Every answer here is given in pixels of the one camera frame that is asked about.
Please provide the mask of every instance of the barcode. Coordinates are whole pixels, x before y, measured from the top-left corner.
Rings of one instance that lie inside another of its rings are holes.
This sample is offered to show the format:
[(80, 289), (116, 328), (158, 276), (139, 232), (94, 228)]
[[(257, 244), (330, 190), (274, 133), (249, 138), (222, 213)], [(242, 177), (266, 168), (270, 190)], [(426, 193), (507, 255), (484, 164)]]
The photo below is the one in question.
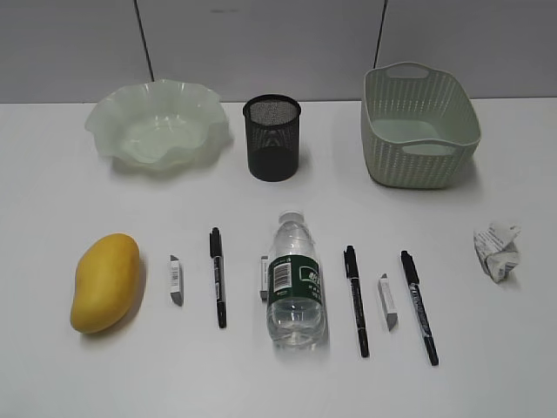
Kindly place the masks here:
[(172, 286), (179, 286), (179, 281), (180, 281), (179, 273), (180, 273), (179, 269), (172, 269), (172, 278), (171, 278)]
[(292, 287), (292, 273), (290, 263), (281, 264), (276, 266), (272, 271), (273, 280), (273, 292), (277, 292), (280, 289), (285, 289), (287, 287)]

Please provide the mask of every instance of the eraser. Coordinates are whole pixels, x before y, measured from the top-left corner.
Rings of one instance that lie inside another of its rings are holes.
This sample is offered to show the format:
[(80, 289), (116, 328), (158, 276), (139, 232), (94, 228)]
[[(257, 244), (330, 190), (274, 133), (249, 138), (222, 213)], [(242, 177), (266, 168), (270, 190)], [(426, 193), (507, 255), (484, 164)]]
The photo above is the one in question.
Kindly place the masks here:
[(178, 257), (171, 255), (171, 298), (181, 307), (184, 305), (184, 278)]
[(381, 297), (381, 305), (383, 305), (383, 314), (385, 314), (386, 325), (391, 331), (399, 320), (397, 308), (394, 306), (393, 295), (389, 287), (389, 281), (386, 274), (383, 274), (378, 283), (379, 296)]
[(261, 256), (261, 288), (259, 289), (259, 296), (261, 300), (267, 300), (267, 293), (269, 292), (269, 281), (267, 279), (267, 269), (269, 268), (269, 257), (266, 255)]

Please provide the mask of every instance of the black marker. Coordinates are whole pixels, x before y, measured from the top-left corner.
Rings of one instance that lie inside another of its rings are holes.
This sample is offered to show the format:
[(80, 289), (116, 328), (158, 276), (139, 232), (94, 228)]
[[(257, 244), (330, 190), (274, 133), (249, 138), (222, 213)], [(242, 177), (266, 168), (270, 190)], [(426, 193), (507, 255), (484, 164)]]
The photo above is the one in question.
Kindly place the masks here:
[(212, 228), (212, 232), (209, 234), (209, 249), (215, 270), (218, 326), (226, 328), (225, 270), (223, 268), (223, 247), (218, 228)]
[(348, 246), (345, 251), (346, 278), (350, 280), (352, 287), (352, 300), (354, 302), (354, 314), (356, 315), (356, 328), (358, 329), (359, 351), (362, 357), (369, 357), (367, 345), (366, 318), (364, 318), (364, 304), (362, 293), (359, 289), (358, 265), (356, 264), (356, 253), (353, 246)]
[(419, 279), (418, 272), (416, 272), (416, 266), (414, 265), (412, 256), (406, 251), (403, 251), (400, 254), (400, 259), (402, 260), (402, 266), (404, 267), (404, 273), (406, 275), (406, 282), (408, 283), (408, 288), (410, 289), (410, 296), (412, 296), (412, 303), (414, 304), (416, 315), (418, 315), (419, 329), (424, 337), (429, 361), (432, 363), (432, 366), (438, 366), (439, 357), (437, 356), (435, 344), (433, 343), (432, 330), (430, 329), (429, 322), (427, 321), (424, 302), (422, 301), (421, 293), (419, 292)]

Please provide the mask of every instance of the light green basket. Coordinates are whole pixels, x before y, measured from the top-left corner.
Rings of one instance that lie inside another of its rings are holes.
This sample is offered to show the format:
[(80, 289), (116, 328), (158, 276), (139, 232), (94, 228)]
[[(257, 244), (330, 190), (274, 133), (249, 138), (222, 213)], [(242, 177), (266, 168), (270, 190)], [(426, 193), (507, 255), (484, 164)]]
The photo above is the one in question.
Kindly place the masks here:
[(393, 187), (447, 186), (480, 142), (478, 118), (456, 78), (416, 63), (367, 72), (361, 130), (367, 170)]

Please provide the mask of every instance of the black mesh pen holder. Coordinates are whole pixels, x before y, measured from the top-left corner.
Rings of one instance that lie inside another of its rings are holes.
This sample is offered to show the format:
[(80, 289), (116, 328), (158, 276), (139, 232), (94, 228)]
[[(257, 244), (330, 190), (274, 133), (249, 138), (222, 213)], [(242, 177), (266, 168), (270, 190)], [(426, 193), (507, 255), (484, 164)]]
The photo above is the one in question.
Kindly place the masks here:
[(266, 94), (244, 106), (247, 163), (254, 177), (282, 181), (298, 170), (299, 103)]

